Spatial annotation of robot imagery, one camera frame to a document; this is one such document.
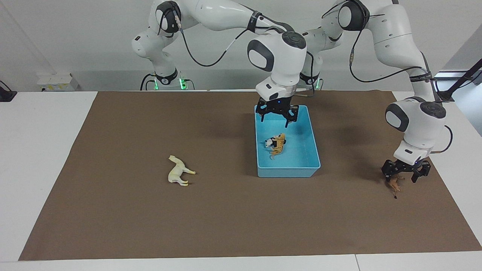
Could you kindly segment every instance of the blue bin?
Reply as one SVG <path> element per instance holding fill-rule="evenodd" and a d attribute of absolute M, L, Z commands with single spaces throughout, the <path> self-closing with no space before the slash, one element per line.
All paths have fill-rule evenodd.
<path fill-rule="evenodd" d="M 300 106 L 298 121 L 285 128 L 286 119 L 282 115 L 267 114 L 261 122 L 261 116 L 254 113 L 256 125 L 256 155 L 258 176 L 261 178 L 308 178 L 321 167 L 315 135 L 311 127 L 308 108 Z M 286 134 L 283 152 L 270 158 L 271 148 L 265 148 L 265 140 Z"/>

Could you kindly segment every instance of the white robotic arm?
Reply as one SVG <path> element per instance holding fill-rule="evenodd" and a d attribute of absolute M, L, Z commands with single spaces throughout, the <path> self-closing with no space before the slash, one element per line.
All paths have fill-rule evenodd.
<path fill-rule="evenodd" d="M 373 34 L 375 53 L 380 62 L 406 71 L 412 82 L 415 97 L 392 103 L 386 111 L 387 122 L 404 133 L 404 140 L 395 151 L 398 160 L 387 160 L 384 174 L 387 179 L 401 171 L 414 173 L 413 181 L 428 175 L 428 157 L 445 124 L 446 112 L 435 94 L 430 79 L 432 74 L 424 55 L 419 51 L 412 36 L 408 15 L 398 0 L 338 0 L 322 16 L 321 27 L 303 33 L 308 52 L 300 78 L 302 84 L 311 86 L 319 76 L 321 58 L 318 53 L 338 46 L 343 32 L 369 29 Z M 352 70 L 354 49 L 350 55 Z"/>
<path fill-rule="evenodd" d="M 290 102 L 307 49 L 303 36 L 286 23 L 273 21 L 230 0 L 155 0 L 149 28 L 132 40 L 132 47 L 140 57 L 151 60 L 161 85 L 176 85 L 179 73 L 170 56 L 162 50 L 179 33 L 188 48 L 184 30 L 199 23 L 214 31 L 243 28 L 259 35 L 248 44 L 248 58 L 255 67 L 271 72 L 271 76 L 256 86 L 261 96 L 257 112 L 281 114 L 287 123 L 296 121 L 297 106 L 291 106 Z M 204 67 L 213 65 L 196 63 Z"/>

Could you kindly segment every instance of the green indicator light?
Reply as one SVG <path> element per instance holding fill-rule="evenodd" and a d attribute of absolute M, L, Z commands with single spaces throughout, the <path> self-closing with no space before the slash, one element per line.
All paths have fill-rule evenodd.
<path fill-rule="evenodd" d="M 181 83 L 181 90 L 187 89 L 186 83 L 183 79 L 179 78 L 179 82 Z"/>

